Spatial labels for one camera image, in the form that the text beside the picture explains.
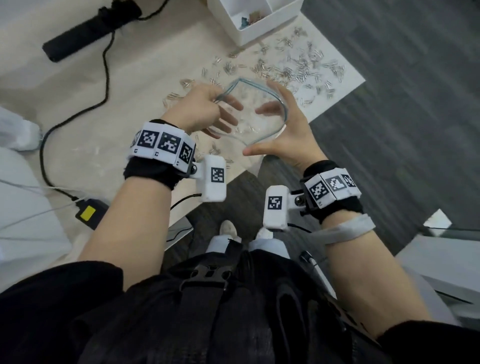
yellow label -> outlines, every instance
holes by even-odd
[[[95,209],[91,206],[87,206],[87,208],[85,209],[84,212],[82,212],[82,214],[80,215],[80,217],[85,220],[85,221],[88,221],[90,220],[90,218],[92,217],[92,215],[95,213]]]

black backpack strap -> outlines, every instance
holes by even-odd
[[[180,284],[177,317],[159,350],[160,363],[206,363],[216,312],[242,248],[242,244],[230,240],[225,254],[207,254],[190,278]]]

white shoe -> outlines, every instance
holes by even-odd
[[[273,233],[267,228],[261,228],[255,239],[273,239]]]
[[[237,228],[233,225],[233,222],[230,220],[225,220],[220,225],[220,231],[218,232],[219,235],[230,235],[233,240],[236,242],[241,243],[241,237],[237,235]]]

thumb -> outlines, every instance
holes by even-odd
[[[243,150],[244,156],[259,156],[262,154],[275,154],[274,141],[252,144]]]

plastic buckle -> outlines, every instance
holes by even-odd
[[[231,266],[203,266],[198,265],[192,272],[190,278],[185,279],[180,284],[180,292],[187,287],[191,286],[208,286],[208,287],[220,287],[225,291],[228,286],[228,279],[232,273]]]

